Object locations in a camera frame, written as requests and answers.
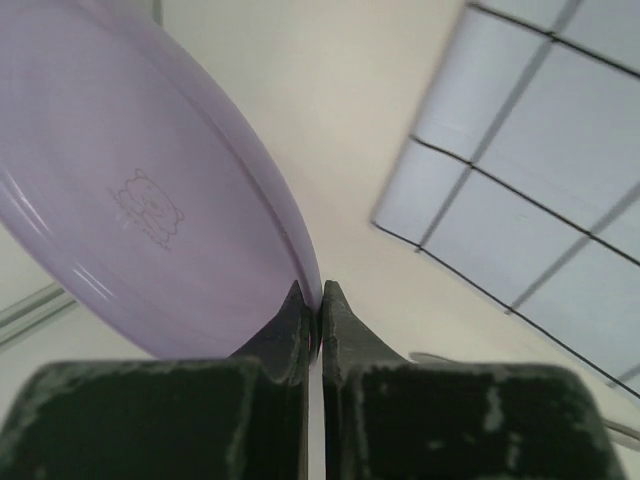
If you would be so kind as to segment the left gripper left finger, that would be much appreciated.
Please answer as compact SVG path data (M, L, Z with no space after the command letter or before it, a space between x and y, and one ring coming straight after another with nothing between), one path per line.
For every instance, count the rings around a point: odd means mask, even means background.
M311 311L293 282L276 315L232 355L259 368L244 440L244 479L308 477Z

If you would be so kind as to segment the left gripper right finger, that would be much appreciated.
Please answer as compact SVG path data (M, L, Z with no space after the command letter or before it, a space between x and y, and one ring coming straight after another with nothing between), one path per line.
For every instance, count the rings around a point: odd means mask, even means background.
M356 316L334 280L324 285L321 324L326 477L347 479L368 463L360 377L372 365L405 359Z

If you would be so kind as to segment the blue checkered cloth placemat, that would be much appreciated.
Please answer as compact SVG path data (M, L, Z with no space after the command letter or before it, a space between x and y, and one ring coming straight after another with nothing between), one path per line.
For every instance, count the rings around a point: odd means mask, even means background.
M371 217L639 395L639 5L469 1Z

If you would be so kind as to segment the purple plastic plate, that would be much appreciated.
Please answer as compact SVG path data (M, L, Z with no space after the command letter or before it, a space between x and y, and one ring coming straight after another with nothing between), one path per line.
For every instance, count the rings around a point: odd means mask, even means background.
M1 220L158 358L231 354L293 285L321 303L310 235L271 155L126 1L2 3Z

